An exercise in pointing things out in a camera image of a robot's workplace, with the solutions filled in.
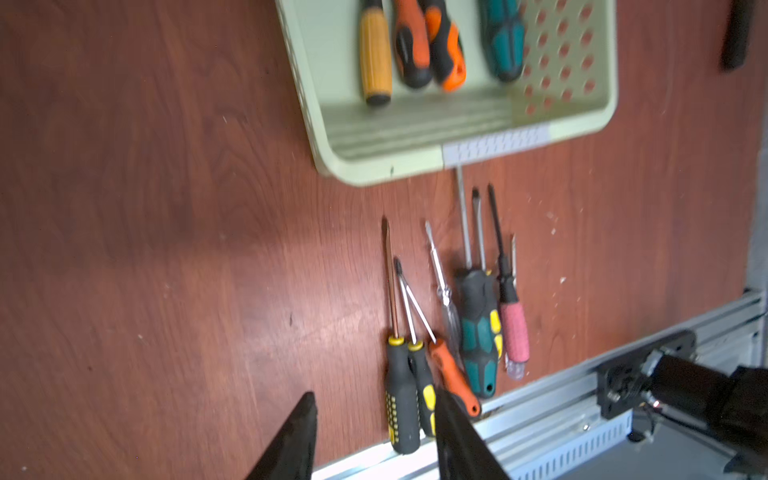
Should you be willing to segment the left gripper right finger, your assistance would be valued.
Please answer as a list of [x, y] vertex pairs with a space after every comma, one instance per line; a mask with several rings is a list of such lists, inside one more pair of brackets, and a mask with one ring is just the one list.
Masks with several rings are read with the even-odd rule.
[[508, 480], [454, 396], [436, 390], [435, 441], [440, 479]]

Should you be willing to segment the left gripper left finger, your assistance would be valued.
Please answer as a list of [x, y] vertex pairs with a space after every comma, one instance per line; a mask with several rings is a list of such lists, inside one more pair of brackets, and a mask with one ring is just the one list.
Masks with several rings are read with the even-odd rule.
[[310, 479], [318, 427], [315, 394], [305, 392], [246, 479]]

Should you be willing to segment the black yellow striped screwdriver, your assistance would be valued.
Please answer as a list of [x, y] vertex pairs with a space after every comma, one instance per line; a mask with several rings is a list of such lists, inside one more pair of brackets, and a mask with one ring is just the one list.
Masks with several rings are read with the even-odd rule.
[[388, 365], [385, 378], [388, 432], [392, 448], [399, 454], [409, 455], [416, 452], [421, 443], [418, 398], [408, 348], [399, 330], [390, 226], [385, 216], [382, 217], [382, 235], [391, 323], [386, 346]]

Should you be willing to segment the black yellow small screwdriver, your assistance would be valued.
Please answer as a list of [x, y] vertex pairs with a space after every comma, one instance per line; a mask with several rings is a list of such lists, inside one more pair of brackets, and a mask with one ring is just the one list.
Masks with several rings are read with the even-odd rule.
[[408, 322], [409, 339], [408, 355], [411, 371], [415, 377], [417, 386], [417, 399], [419, 408], [419, 421], [424, 434], [427, 437], [434, 438], [435, 433], [435, 404], [436, 393], [434, 379], [427, 359], [427, 350], [422, 340], [418, 338], [415, 327], [413, 311], [421, 314], [421, 307], [415, 300], [410, 285], [404, 275], [400, 260], [395, 257], [393, 260], [395, 275], [400, 285], [401, 296], [404, 304], [404, 312]]

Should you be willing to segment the orange black curved screwdriver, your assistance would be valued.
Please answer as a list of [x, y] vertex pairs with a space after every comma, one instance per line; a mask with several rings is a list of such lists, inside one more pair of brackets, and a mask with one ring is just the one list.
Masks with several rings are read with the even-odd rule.
[[467, 75], [458, 26], [444, 0], [422, 0], [419, 5], [427, 27], [433, 76], [444, 91], [456, 91]]

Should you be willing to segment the yellow handled screwdriver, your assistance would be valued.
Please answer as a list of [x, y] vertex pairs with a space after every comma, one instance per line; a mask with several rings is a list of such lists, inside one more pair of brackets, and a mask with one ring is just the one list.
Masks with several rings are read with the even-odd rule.
[[363, 1], [359, 22], [359, 65], [365, 102], [379, 107], [392, 96], [389, 26], [379, 0]]

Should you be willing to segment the clear handled screwdriver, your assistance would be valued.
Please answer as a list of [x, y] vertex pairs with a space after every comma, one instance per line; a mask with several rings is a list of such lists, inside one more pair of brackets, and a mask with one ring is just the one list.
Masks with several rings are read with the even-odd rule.
[[509, 328], [507, 340], [507, 374], [514, 380], [522, 380], [530, 359], [529, 334], [524, 308], [517, 291], [517, 239], [511, 235], [511, 293], [508, 295], [506, 310]]

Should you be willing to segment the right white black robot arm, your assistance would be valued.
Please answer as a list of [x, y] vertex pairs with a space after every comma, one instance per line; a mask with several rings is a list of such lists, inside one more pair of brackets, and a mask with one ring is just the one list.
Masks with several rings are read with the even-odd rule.
[[657, 354], [633, 386], [706, 425], [708, 436], [735, 451], [726, 473], [767, 474], [767, 370], [737, 367], [726, 375], [689, 360]]

